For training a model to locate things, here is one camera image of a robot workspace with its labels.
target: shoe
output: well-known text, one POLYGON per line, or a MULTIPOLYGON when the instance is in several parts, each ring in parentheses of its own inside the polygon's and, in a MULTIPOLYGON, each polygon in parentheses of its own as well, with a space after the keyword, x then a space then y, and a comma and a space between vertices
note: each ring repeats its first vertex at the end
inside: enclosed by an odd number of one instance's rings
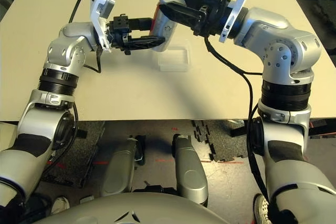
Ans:
POLYGON ((64 196, 60 196, 55 199, 53 207, 51 208, 50 214, 55 215, 69 208, 70 208, 70 204, 69 204, 68 199, 64 196))
POLYGON ((268 202, 262 194, 254 197, 253 212, 256 224, 272 224, 268 219, 268 202))

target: transparent plastic container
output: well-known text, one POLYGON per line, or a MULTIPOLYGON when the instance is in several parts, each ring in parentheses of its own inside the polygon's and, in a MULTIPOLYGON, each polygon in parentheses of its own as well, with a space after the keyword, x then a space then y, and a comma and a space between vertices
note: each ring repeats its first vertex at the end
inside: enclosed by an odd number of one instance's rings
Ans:
POLYGON ((157 64, 162 72, 187 72, 191 64, 190 45, 187 40, 171 43, 164 52, 157 52, 157 64))

